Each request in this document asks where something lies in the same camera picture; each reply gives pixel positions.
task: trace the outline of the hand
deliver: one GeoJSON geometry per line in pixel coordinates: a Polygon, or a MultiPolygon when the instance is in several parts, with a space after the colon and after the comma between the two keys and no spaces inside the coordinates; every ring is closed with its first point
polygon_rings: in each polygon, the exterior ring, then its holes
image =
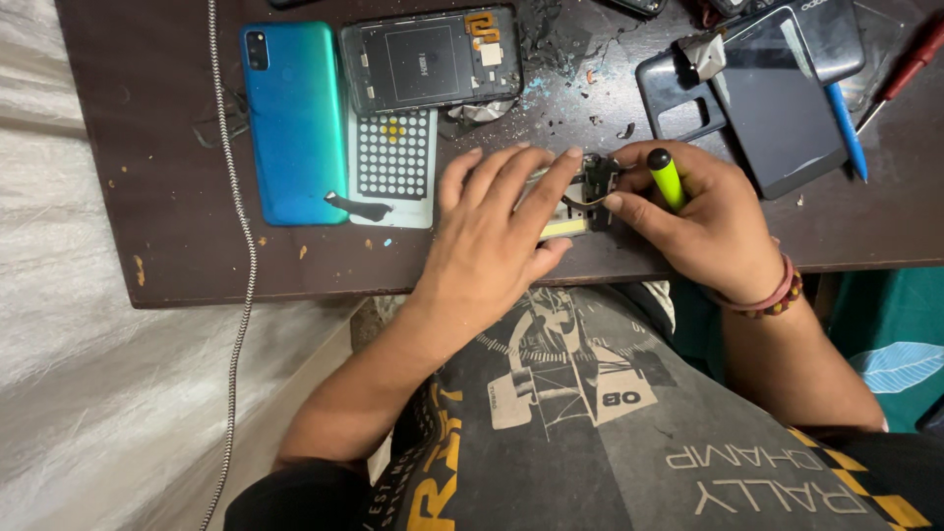
{"type": "MultiPolygon", "coordinates": [[[[681,142],[636,142],[614,157],[635,168],[620,177],[617,191],[603,204],[662,251],[676,270],[740,304],[774,293],[784,278],[784,262],[741,168],[681,142]],[[656,147],[672,155],[691,198],[678,215],[638,195],[652,185],[646,157],[656,147]]],[[[664,204],[657,189],[654,193],[664,204]]]]}
{"type": "Polygon", "coordinates": [[[439,231],[423,275],[397,317],[422,331],[425,348],[444,356],[498,321],[572,246],[567,238],[554,238],[535,248],[582,163],[578,147],[556,160],[527,144],[481,159],[481,149],[473,149],[443,173],[439,231]],[[548,166],[515,209],[528,176],[548,166]]]}

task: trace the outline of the wire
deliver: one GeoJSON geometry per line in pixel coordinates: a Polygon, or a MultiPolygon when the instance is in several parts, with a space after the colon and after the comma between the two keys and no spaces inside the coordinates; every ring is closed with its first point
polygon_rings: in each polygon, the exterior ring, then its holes
{"type": "Polygon", "coordinates": [[[249,228],[249,219],[245,216],[239,178],[236,177],[236,165],[233,163],[232,149],[229,146],[227,110],[223,97],[223,77],[220,74],[220,56],[216,48],[216,0],[207,0],[207,7],[210,27],[210,63],[213,74],[213,92],[216,95],[216,114],[220,122],[220,142],[223,146],[223,155],[227,159],[229,187],[233,193],[233,205],[236,207],[236,215],[239,216],[239,224],[243,228],[245,243],[249,247],[249,282],[245,288],[243,319],[239,323],[239,332],[236,333],[236,342],[233,343],[233,352],[229,358],[227,432],[223,450],[223,465],[220,468],[220,477],[216,481],[216,489],[213,491],[210,505],[207,507],[207,514],[204,515],[203,522],[200,524],[200,531],[206,531],[207,526],[210,525],[210,519],[213,518],[213,512],[216,511],[216,505],[220,503],[220,496],[223,494],[223,487],[227,483],[229,460],[233,451],[233,436],[236,433],[236,367],[239,364],[239,353],[243,349],[245,330],[249,326],[249,314],[252,312],[252,295],[256,290],[256,272],[259,266],[252,230],[249,228]]]}

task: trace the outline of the blue leaf print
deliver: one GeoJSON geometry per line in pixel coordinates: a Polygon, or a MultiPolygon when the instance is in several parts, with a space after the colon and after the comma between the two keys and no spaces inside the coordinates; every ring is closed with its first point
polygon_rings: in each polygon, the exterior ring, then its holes
{"type": "Polygon", "coordinates": [[[849,363],[873,393],[900,393],[944,367],[944,347],[900,341],[855,354],[849,363]]]}

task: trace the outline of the beaded bracelet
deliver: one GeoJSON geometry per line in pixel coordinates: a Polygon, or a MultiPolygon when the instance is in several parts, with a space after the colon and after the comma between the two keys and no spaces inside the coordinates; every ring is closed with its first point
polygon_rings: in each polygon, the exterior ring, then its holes
{"type": "Polygon", "coordinates": [[[763,316],[774,317],[782,314],[800,298],[803,289],[803,278],[800,276],[800,272],[794,269],[790,258],[782,253],[781,256],[784,257],[784,279],[773,295],[767,299],[756,304],[738,304],[727,300],[727,298],[712,290],[708,291],[709,298],[744,317],[759,319],[763,316]]]}

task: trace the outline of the screwdriver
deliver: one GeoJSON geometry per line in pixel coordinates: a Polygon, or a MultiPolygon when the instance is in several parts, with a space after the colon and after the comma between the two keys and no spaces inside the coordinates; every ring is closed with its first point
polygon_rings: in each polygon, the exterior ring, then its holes
{"type": "Polygon", "coordinates": [[[930,28],[927,37],[920,46],[914,48],[908,54],[904,66],[885,86],[885,89],[882,91],[882,97],[879,98],[879,102],[873,103],[872,106],[868,108],[868,112],[866,112],[865,117],[862,118],[859,127],[855,129],[856,133],[866,128],[868,122],[871,121],[872,117],[885,105],[885,102],[891,101],[892,98],[898,95],[904,86],[918,73],[918,70],[924,68],[931,62],[931,59],[935,56],[935,52],[942,44],[944,44],[944,17],[940,17],[930,28]]]}

